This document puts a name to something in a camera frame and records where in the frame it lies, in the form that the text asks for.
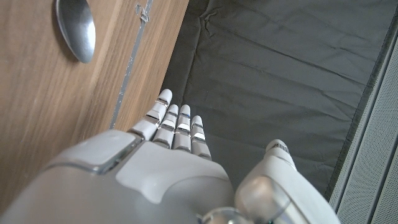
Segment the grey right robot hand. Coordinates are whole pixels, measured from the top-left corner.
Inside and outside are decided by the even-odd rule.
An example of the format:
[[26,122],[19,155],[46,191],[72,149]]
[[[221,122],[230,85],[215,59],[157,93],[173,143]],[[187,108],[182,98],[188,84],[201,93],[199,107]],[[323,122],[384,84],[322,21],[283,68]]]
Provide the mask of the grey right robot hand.
[[163,90],[128,131],[109,130],[52,159],[2,223],[338,223],[275,139],[234,189],[203,121]]

